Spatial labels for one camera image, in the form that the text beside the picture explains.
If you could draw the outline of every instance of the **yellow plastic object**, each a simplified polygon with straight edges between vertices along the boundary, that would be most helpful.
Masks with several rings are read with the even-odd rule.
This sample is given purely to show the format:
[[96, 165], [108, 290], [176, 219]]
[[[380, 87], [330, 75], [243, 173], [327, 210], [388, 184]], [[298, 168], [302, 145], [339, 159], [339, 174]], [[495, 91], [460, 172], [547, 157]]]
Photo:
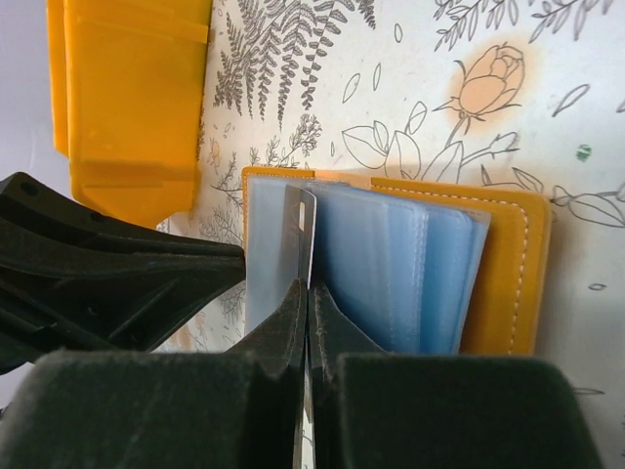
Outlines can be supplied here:
[[69, 156], [67, 141], [67, 77], [65, 74], [65, 31], [63, 0], [48, 0], [48, 56], [54, 146]]
[[152, 228], [190, 210], [210, 0], [64, 0], [63, 28], [59, 3], [48, 0], [55, 142], [65, 71], [74, 197]]

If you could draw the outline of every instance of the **green dot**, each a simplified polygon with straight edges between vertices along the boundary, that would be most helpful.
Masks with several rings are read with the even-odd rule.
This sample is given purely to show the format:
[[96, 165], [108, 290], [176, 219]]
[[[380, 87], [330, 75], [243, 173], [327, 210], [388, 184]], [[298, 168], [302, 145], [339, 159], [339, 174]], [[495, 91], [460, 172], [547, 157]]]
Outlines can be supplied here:
[[589, 145], [580, 145], [577, 147], [577, 159], [579, 159], [582, 163], [588, 161], [591, 154], [593, 154], [593, 149], [591, 149]]

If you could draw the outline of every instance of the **white stitching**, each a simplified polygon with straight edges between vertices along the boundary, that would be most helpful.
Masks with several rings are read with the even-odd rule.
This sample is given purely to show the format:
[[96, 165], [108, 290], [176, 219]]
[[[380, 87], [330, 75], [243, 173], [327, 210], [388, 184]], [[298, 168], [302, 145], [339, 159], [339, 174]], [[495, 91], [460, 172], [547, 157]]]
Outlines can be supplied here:
[[525, 258], [527, 255], [527, 239], [529, 237], [529, 217], [527, 216], [527, 212], [523, 207], [518, 205], [517, 203], [510, 202], [508, 200], [494, 200], [488, 198], [477, 198], [477, 197], [465, 197], [460, 195], [449, 195], [446, 193], [434, 193], [434, 192], [421, 192], [421, 191], [411, 191], [409, 189], [401, 189], [401, 188], [387, 188], [384, 186], [378, 186], [376, 184], [371, 185], [372, 188], [382, 189], [385, 191], [400, 191], [400, 192], [410, 192], [417, 193], [420, 195], [429, 195], [435, 197], [447, 197], [447, 198], [457, 198], [462, 200], [474, 200], [477, 202], [489, 202], [489, 203], [503, 203], [505, 205], [513, 205], [517, 207], [521, 213], [523, 214], [523, 222], [525, 224], [524, 232], [523, 232], [523, 252], [521, 254], [521, 266], [519, 268], [519, 286], [517, 288], [517, 297], [515, 299], [515, 313], [512, 318], [512, 330], [510, 336], [510, 348], [508, 349], [508, 355], [512, 354], [512, 351], [515, 347], [515, 340], [517, 338], [517, 323], [519, 322], [519, 306], [521, 304], [521, 289], [523, 285], [523, 280], [525, 276]]

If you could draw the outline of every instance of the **yellow leather card holder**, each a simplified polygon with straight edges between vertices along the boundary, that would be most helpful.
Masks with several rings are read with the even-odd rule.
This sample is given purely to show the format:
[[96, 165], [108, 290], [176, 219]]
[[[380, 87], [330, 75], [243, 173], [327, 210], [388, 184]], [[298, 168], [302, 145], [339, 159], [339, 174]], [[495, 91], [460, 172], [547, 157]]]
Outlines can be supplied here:
[[243, 171], [246, 221], [250, 176], [342, 182], [397, 197], [490, 212], [461, 353], [533, 354], [552, 224], [549, 201], [542, 195], [340, 172], [250, 167]]

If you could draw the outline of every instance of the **rose illustration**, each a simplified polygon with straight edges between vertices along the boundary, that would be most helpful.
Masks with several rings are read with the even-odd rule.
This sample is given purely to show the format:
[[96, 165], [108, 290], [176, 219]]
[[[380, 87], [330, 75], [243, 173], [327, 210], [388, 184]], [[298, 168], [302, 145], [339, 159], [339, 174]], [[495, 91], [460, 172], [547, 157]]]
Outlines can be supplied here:
[[462, 87], [457, 97], [435, 109], [452, 108], [459, 112], [460, 121], [447, 141], [451, 145], [456, 132], [472, 119], [482, 120], [485, 114], [511, 106], [525, 78], [523, 53], [514, 47], [503, 45], [488, 49], [467, 72], [462, 62]]

